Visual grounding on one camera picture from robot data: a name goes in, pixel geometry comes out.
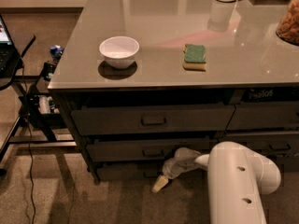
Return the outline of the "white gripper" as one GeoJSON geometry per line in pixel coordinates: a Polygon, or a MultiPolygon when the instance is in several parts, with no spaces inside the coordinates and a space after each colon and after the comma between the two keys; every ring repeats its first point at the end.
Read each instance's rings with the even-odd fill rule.
{"type": "Polygon", "coordinates": [[[158,176],[152,191],[158,192],[168,184],[169,179],[175,179],[183,173],[197,169],[199,165],[195,160],[200,156],[201,153],[193,149],[186,147],[177,149],[174,157],[164,163],[163,174],[158,176]]]}

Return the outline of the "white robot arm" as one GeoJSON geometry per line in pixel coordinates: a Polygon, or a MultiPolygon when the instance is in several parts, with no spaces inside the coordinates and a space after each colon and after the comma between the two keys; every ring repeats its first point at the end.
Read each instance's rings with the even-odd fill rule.
{"type": "Polygon", "coordinates": [[[208,154],[181,147],[164,163],[152,190],[198,168],[207,171],[211,224],[267,224],[261,196],[281,183],[270,159],[232,141],[218,143],[208,154]]]}

